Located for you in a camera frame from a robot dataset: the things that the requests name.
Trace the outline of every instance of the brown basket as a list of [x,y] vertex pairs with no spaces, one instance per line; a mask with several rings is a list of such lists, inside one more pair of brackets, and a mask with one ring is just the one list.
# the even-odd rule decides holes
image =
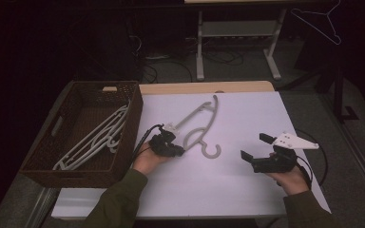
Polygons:
[[[68,86],[65,99],[43,135],[40,133],[20,173],[44,187],[107,188],[119,181],[131,164],[144,105],[141,90],[137,82],[72,82]],[[115,89],[103,91],[108,86]],[[115,154],[105,147],[75,170],[52,170],[75,144],[128,102]]]

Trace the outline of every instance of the person's hand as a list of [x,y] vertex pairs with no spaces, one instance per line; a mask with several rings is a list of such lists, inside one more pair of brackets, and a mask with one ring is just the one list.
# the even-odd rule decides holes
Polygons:
[[136,160],[133,162],[132,168],[145,175],[148,175],[153,170],[155,170],[155,168],[159,164],[171,159],[168,157],[163,157],[163,156],[159,156],[159,155],[155,154],[155,152],[153,152],[153,150],[150,148],[150,145],[148,142],[145,142],[141,146],[141,149],[139,150],[138,153],[139,153],[139,155],[136,158]]
[[300,169],[295,166],[286,173],[267,173],[267,176],[277,181],[288,196],[310,190]]

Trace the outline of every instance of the sleeve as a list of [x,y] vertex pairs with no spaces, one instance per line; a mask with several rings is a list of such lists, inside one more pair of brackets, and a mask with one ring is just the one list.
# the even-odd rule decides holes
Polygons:
[[83,227],[132,227],[139,208],[139,197],[147,177],[130,169],[124,178],[109,187],[87,216]]
[[334,217],[318,203],[312,191],[283,199],[290,228],[340,228]]

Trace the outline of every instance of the table surface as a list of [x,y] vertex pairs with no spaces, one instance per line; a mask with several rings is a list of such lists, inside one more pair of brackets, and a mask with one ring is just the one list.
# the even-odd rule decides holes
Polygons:
[[[246,85],[249,91],[264,85],[266,91],[226,92],[228,89],[220,87],[223,84],[231,88],[234,85]],[[198,93],[197,89],[192,93],[189,84],[168,85],[179,87],[181,91],[187,87],[188,92],[160,95],[150,94],[153,93],[151,85],[141,86],[145,95],[138,139],[154,124],[176,124],[203,102],[212,102],[213,106],[214,91],[208,93],[208,89],[224,90],[225,93],[216,94],[220,107],[213,125],[203,138],[208,143],[207,150],[210,154],[215,151],[215,145],[219,144],[221,155],[214,160],[207,159],[201,153],[201,147],[196,145],[181,158],[162,164],[149,176],[149,183],[141,195],[138,219],[257,218],[285,215],[283,190],[265,175],[254,173],[251,165],[240,158],[240,150],[253,154],[255,158],[268,157],[272,152],[270,144],[259,140],[259,133],[278,136],[286,131],[296,134],[279,94],[271,91],[271,85],[268,84],[235,82],[193,85],[203,86],[204,93]],[[163,86],[166,85],[153,85],[153,88]],[[199,117],[190,120],[181,129],[174,143],[182,143],[183,136],[192,128],[206,125],[210,115],[211,112],[203,111]],[[306,159],[302,150],[296,152]],[[64,188],[51,215],[60,219],[83,219],[103,191],[105,189]],[[329,211],[316,181],[313,192],[321,206]]]

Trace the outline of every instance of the metal stand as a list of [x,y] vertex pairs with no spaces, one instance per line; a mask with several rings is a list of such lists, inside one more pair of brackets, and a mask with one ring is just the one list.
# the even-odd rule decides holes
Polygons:
[[203,22],[202,11],[198,19],[198,52],[197,52],[197,80],[204,80],[202,60],[202,37],[227,37],[227,36],[271,36],[269,48],[263,52],[275,80],[280,80],[278,67],[273,57],[275,46],[283,24],[286,9],[281,9],[278,20],[265,21],[229,21],[229,22]]

